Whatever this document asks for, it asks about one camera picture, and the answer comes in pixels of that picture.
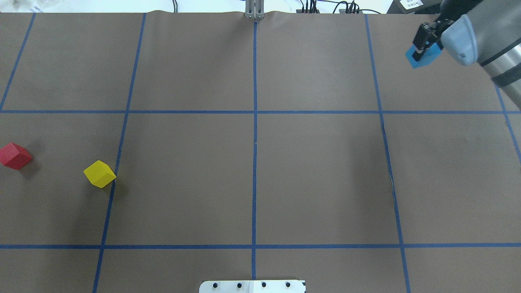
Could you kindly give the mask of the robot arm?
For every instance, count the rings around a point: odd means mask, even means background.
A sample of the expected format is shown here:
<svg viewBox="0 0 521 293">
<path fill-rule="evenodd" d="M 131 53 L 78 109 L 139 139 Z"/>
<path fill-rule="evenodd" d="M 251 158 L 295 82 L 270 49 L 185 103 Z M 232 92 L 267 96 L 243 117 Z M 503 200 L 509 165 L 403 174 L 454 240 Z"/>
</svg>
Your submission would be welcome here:
<svg viewBox="0 0 521 293">
<path fill-rule="evenodd" d="M 460 65 L 478 63 L 510 100 L 521 105 L 519 0 L 443 0 L 433 22 L 419 25 L 406 57 L 413 68 L 443 50 Z"/>
</svg>

